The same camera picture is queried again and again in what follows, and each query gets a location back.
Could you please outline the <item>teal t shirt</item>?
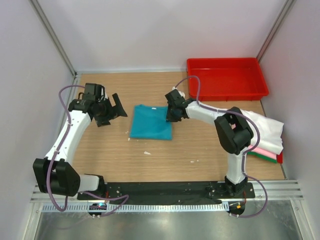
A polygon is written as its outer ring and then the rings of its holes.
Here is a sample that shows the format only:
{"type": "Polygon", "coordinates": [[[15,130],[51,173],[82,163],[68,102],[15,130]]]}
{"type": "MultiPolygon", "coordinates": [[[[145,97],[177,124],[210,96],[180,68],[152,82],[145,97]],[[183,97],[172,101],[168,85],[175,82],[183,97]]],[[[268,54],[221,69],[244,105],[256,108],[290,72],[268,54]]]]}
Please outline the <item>teal t shirt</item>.
{"type": "Polygon", "coordinates": [[[166,121],[167,106],[135,105],[129,137],[133,139],[173,139],[172,124],[166,121]]]}

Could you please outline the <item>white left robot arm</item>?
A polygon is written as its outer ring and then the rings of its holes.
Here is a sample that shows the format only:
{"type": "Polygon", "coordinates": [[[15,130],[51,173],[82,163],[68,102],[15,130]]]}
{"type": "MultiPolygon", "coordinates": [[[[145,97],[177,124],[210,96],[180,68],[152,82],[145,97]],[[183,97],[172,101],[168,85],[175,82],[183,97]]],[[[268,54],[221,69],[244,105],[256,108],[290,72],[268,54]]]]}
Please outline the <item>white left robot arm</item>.
{"type": "Polygon", "coordinates": [[[103,177],[94,174],[78,174],[72,166],[80,140],[91,122],[98,127],[110,125],[118,117],[126,117],[117,93],[109,98],[101,84],[86,83],[83,92],[69,105],[63,105],[67,118],[53,147],[44,158],[36,158],[33,171],[40,192],[74,197],[88,192],[95,200],[106,194],[103,177]]]}

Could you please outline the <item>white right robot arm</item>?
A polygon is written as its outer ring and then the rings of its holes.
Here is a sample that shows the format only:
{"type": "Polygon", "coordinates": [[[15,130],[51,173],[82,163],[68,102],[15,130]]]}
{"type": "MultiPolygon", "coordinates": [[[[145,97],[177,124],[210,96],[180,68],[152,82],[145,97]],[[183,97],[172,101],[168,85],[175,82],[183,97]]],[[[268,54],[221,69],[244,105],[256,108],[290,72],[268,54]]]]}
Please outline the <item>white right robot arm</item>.
{"type": "Polygon", "coordinates": [[[215,126],[219,143],[227,152],[225,192],[231,198],[241,195],[248,182],[245,173],[246,150],[254,137],[242,111],[237,107],[214,108],[192,98],[185,99],[182,92],[176,88],[167,93],[165,98],[168,104],[166,121],[173,123],[182,119],[196,119],[215,126]]]}

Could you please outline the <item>red plastic bin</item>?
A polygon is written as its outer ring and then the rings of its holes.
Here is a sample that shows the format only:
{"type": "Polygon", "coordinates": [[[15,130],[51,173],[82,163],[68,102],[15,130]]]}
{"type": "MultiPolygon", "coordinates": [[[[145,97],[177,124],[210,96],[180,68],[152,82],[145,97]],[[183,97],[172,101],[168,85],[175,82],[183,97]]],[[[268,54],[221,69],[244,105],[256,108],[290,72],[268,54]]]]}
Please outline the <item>red plastic bin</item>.
{"type": "Polygon", "coordinates": [[[258,60],[244,58],[189,58],[188,76],[200,80],[199,100],[259,101],[269,89],[258,60]]]}

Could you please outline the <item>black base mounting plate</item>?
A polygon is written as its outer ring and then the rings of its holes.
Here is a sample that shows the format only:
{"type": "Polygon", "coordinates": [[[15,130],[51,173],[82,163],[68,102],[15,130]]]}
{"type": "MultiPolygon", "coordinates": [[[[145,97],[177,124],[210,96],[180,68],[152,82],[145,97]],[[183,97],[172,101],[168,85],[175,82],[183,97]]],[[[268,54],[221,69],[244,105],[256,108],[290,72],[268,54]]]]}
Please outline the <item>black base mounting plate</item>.
{"type": "Polygon", "coordinates": [[[195,205],[256,197],[250,182],[239,193],[231,193],[223,181],[108,182],[101,190],[92,193],[102,198],[129,195],[127,203],[131,205],[195,205]]]}

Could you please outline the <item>white folded t shirt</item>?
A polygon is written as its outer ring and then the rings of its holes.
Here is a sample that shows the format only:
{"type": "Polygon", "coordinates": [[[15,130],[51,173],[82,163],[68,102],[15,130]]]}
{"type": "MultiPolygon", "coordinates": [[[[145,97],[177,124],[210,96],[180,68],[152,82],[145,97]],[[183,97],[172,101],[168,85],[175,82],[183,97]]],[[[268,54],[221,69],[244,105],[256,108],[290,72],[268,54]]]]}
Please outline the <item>white folded t shirt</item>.
{"type": "Polygon", "coordinates": [[[284,123],[253,111],[241,110],[241,112],[251,119],[259,130],[260,141],[257,148],[279,155],[283,151],[282,133],[284,123]]]}

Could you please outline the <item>pink folded t shirt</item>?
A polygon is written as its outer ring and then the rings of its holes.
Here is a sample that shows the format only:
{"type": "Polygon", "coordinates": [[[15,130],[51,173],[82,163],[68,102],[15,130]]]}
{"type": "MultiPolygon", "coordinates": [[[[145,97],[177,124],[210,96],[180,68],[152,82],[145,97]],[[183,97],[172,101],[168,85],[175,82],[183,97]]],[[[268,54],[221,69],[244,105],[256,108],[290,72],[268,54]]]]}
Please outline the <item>pink folded t shirt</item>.
{"type": "Polygon", "coordinates": [[[275,153],[270,152],[268,150],[264,150],[264,149],[262,149],[260,147],[256,147],[256,148],[252,149],[250,152],[258,154],[258,155],[261,155],[261,156],[264,156],[264,157],[269,158],[269,159],[277,160],[277,155],[275,153]]]}

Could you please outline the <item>green folded t shirt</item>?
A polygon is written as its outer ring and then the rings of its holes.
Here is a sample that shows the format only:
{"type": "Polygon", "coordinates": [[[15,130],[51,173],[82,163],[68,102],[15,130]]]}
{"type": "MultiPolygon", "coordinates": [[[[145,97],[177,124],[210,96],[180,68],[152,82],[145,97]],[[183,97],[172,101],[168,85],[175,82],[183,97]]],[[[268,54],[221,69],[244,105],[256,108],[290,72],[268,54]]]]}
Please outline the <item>green folded t shirt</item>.
{"type": "Polygon", "coordinates": [[[263,160],[266,160],[266,161],[269,161],[271,163],[277,163],[277,160],[276,159],[273,159],[271,157],[268,157],[268,156],[265,156],[265,155],[262,155],[262,154],[259,154],[257,152],[248,152],[247,155],[250,155],[250,156],[256,156],[260,159],[263,159],[263,160]]]}

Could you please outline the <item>red folded t shirt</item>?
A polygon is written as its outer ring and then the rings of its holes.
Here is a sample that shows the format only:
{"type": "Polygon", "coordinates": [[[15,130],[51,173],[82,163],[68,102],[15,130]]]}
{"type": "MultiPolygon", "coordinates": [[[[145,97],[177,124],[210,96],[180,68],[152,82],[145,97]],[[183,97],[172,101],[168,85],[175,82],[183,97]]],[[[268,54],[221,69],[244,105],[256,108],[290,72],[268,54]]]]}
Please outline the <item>red folded t shirt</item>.
{"type": "Polygon", "coordinates": [[[283,164],[283,152],[276,156],[277,163],[283,164]]]}

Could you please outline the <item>aluminium frame rail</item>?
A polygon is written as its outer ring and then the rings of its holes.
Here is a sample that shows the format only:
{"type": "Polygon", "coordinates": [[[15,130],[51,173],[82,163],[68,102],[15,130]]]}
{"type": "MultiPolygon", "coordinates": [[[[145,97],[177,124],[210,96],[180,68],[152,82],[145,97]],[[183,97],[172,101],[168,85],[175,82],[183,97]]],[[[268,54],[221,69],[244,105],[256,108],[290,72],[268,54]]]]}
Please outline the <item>aluminium frame rail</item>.
{"type": "MultiPolygon", "coordinates": [[[[302,200],[303,193],[297,180],[261,180],[267,191],[269,200],[302,200]]],[[[41,193],[36,184],[31,195],[30,203],[49,203],[47,194],[41,193]]]]}

